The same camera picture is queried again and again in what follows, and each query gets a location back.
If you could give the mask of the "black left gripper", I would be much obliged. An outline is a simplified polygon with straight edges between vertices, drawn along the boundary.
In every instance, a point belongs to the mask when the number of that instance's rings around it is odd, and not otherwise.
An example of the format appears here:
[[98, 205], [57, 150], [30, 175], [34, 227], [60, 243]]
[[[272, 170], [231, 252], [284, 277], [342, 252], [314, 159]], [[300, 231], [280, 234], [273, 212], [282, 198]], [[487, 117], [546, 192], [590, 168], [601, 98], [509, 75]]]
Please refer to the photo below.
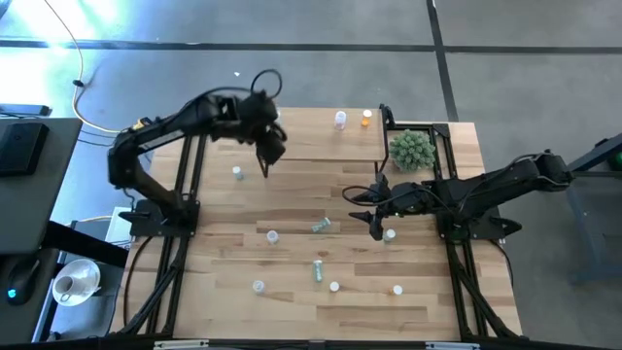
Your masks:
[[[239, 119], [238, 137], [244, 141], [259, 141], [264, 132], [275, 131], [279, 141], [287, 140], [287, 133], [277, 123], [278, 113], [273, 99], [265, 91], [252, 92], [237, 102]], [[269, 164], [259, 157], [262, 176], [268, 178]]]

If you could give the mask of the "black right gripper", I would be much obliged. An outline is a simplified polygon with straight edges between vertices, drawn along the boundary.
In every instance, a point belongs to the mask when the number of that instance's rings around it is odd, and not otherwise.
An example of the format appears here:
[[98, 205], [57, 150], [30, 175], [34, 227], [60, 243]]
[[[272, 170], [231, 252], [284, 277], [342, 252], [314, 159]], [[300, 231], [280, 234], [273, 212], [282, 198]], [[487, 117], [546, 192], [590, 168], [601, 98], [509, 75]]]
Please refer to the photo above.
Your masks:
[[[354, 195], [351, 200], [357, 204], [378, 204], [385, 196], [378, 192], [365, 191]], [[390, 199], [381, 206], [381, 213], [369, 211], [350, 212], [353, 219], [365, 223], [381, 222], [391, 216], [424, 215], [429, 213], [429, 194], [416, 183], [401, 183], [391, 189]]]

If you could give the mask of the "potted green plant grey pot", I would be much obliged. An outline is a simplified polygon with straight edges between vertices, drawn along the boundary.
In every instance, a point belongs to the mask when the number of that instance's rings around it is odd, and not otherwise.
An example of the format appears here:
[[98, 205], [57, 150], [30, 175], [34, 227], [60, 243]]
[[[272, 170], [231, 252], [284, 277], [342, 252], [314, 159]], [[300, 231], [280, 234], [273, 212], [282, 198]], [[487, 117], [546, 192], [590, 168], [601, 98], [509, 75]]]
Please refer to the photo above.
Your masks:
[[389, 142], [389, 154], [402, 172], [430, 169], [434, 165], [435, 146], [423, 131], [404, 130]]

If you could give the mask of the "white coffee cup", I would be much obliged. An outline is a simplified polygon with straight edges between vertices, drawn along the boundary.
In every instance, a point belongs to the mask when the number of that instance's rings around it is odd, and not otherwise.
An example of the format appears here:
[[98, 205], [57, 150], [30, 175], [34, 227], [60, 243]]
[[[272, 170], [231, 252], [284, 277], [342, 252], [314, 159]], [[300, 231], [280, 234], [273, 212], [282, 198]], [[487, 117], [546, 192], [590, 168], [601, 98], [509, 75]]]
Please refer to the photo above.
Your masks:
[[79, 279], [73, 276], [62, 276], [55, 280], [53, 289], [57, 300], [67, 301], [70, 297], [81, 293], [84, 288]]

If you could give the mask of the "dark grey desk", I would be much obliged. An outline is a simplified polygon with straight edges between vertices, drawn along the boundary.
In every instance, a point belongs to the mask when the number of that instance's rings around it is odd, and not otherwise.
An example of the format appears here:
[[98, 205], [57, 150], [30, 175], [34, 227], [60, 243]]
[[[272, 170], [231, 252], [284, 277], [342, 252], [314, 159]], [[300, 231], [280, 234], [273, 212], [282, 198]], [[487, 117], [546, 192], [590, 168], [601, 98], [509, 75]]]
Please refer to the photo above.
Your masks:
[[41, 245], [82, 128], [73, 118], [0, 119], [0, 138], [11, 123], [43, 123], [50, 132], [33, 175], [0, 177], [0, 255]]

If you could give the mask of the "black computer mouse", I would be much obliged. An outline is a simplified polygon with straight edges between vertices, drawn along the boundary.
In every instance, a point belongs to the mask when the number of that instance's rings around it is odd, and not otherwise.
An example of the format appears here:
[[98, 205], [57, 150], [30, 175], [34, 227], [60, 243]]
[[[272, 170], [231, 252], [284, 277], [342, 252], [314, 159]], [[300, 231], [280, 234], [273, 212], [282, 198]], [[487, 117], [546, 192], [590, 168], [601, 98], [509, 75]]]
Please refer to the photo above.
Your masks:
[[41, 261], [35, 256], [21, 259], [9, 272], [7, 302], [18, 306], [26, 304], [32, 297]]

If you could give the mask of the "wooden shelf black metal frame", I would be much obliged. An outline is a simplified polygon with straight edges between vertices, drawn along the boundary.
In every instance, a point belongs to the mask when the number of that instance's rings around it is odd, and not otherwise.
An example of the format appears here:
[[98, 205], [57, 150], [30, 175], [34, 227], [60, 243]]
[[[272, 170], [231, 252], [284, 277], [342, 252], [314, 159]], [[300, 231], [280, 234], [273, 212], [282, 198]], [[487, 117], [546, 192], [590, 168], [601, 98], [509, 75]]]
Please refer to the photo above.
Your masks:
[[[337, 111], [347, 114], [346, 127], [337, 130]], [[361, 126], [363, 111], [371, 110], [369, 127]], [[388, 129], [395, 124], [391, 108], [295, 108], [278, 109], [278, 124], [288, 140], [282, 160], [367, 162], [383, 170], [389, 158]]]

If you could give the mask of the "dark blue table frame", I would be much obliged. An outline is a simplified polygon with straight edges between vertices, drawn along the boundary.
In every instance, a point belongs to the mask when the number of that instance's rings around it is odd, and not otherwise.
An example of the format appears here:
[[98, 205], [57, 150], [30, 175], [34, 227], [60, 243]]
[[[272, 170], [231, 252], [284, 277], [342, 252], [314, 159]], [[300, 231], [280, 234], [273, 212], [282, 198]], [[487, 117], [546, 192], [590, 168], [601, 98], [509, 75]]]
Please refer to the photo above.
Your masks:
[[570, 282], [578, 285], [597, 280], [622, 278], [622, 262], [605, 261], [605, 237], [597, 232], [599, 226], [595, 216], [585, 211], [578, 192], [570, 184], [575, 178], [622, 179], [622, 132], [614, 137], [603, 139], [591, 151], [570, 163], [565, 163], [549, 149], [537, 156], [537, 158], [541, 157], [553, 159], [554, 174], [561, 173], [570, 177], [563, 191], [567, 196], [582, 245], [586, 249], [587, 258], [585, 265], [570, 277]]

